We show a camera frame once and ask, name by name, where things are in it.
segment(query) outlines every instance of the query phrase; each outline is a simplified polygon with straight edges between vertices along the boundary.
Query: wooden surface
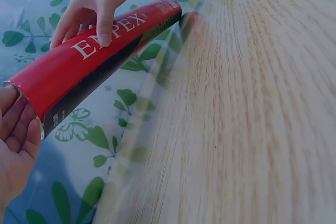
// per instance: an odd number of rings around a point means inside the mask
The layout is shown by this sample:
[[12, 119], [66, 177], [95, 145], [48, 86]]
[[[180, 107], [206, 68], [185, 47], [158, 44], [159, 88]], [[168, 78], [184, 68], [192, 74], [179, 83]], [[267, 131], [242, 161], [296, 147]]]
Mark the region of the wooden surface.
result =
[[106, 184], [94, 222], [335, 223], [336, 0], [199, 12], [155, 120], [125, 133], [150, 153]]

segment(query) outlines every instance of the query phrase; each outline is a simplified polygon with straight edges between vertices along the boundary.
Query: green leaf pattern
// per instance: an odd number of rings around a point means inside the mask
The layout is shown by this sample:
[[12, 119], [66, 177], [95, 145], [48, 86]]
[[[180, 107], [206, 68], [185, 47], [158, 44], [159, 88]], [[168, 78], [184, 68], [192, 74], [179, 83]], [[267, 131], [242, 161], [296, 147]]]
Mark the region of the green leaf pattern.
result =
[[[66, 10], [70, 0], [49, 0], [45, 8], [50, 8], [49, 15], [39, 14], [35, 18], [25, 18], [20, 25], [2, 33], [2, 46], [16, 48], [22, 46], [24, 55], [16, 54], [18, 63], [34, 61], [39, 54], [48, 52], [50, 39], [57, 24]], [[201, 0], [178, 0], [181, 5], [189, 5], [196, 8]], [[129, 10], [139, 6], [138, 3], [125, 3]], [[135, 54], [126, 62], [119, 71], [134, 76], [152, 74], [152, 68], [157, 64], [155, 81], [161, 87], [165, 87], [170, 73], [170, 62], [176, 57], [182, 48], [178, 33], [172, 28], [158, 35], [148, 46], [138, 54]], [[100, 125], [94, 115], [95, 108], [81, 104], [65, 118], [54, 130], [53, 136], [59, 146], [73, 148], [76, 143], [87, 146], [92, 150], [88, 158], [91, 167], [87, 169], [103, 170], [110, 172], [111, 166], [115, 166], [117, 175], [126, 178], [130, 170], [124, 160], [133, 163], [143, 163], [149, 150], [145, 146], [130, 148], [123, 138], [125, 131], [133, 131], [141, 123], [152, 120], [155, 112], [153, 98], [147, 98], [139, 94], [135, 87], [117, 87], [106, 89], [113, 98], [108, 103], [115, 112], [113, 127], [118, 130], [111, 131], [108, 127]], [[104, 186], [104, 178], [98, 176], [87, 181], [86, 188], [82, 192], [78, 206], [71, 201], [71, 195], [66, 184], [62, 181], [53, 181], [50, 194], [54, 210], [59, 219], [48, 219], [45, 213], [29, 208], [25, 212], [27, 223], [88, 223], [87, 216], [93, 212]]]

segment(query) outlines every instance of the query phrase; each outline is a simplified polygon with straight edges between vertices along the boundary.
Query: barcode label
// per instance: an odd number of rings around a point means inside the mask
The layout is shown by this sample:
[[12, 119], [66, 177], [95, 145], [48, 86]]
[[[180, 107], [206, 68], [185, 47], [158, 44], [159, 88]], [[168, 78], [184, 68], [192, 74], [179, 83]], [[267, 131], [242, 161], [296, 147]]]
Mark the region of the barcode label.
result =
[[171, 6], [173, 6], [174, 9], [178, 7], [177, 4], [175, 3], [175, 1], [173, 1], [173, 0], [164, 0], [164, 1], [171, 4]]

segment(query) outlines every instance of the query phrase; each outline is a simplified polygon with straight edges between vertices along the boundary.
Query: finger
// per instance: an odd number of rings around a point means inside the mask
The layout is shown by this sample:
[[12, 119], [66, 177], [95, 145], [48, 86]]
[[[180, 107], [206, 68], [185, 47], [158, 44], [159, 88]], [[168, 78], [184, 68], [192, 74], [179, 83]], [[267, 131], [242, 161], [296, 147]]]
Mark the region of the finger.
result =
[[64, 43], [65, 41], [68, 41], [69, 39], [72, 39], [74, 38], [74, 36], [77, 35], [79, 31], [79, 23], [78, 22], [75, 22], [71, 27], [70, 29], [68, 30], [67, 34], [65, 35], [65, 38], [63, 40], [62, 43]]
[[30, 106], [30, 104], [27, 103], [13, 132], [5, 140], [5, 143], [8, 149], [10, 149], [13, 152], [19, 152], [21, 150], [22, 146], [25, 143], [25, 139], [27, 137], [27, 130], [28, 130], [29, 124], [35, 118], [36, 118], [36, 114], [32, 106]]
[[13, 86], [0, 87], [0, 111], [1, 115], [4, 115], [7, 110], [13, 105], [17, 97], [19, 96], [19, 92]]
[[23, 109], [27, 104], [27, 99], [22, 95], [19, 97], [13, 106], [11, 106], [8, 111], [3, 115], [1, 126], [0, 126], [0, 138], [6, 140], [12, 133], [14, 127], [16, 126]]
[[36, 119], [34, 119], [29, 124], [25, 143], [22, 147], [22, 150], [19, 151], [19, 155], [21, 156], [23, 161], [27, 164], [29, 173], [32, 171], [36, 163], [36, 159], [40, 149], [40, 144], [41, 144], [40, 124]]
[[76, 4], [71, 2], [57, 24], [55, 34], [50, 43], [50, 49], [54, 49], [55, 47], [62, 44], [67, 32], [74, 23], [75, 13], [76, 13]]
[[112, 25], [116, 7], [105, 1], [97, 6], [97, 36], [101, 46], [107, 47], [112, 39]]

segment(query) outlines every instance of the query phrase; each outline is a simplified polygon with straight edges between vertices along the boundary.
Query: cling film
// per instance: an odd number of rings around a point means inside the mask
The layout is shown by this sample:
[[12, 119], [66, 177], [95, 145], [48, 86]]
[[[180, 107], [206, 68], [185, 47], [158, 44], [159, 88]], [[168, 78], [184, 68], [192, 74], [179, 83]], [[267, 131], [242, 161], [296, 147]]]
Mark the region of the cling film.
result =
[[43, 138], [134, 52], [177, 23], [176, 0], [158, 0], [114, 18], [109, 47], [90, 29], [51, 50], [9, 78], [27, 98], [43, 126]]

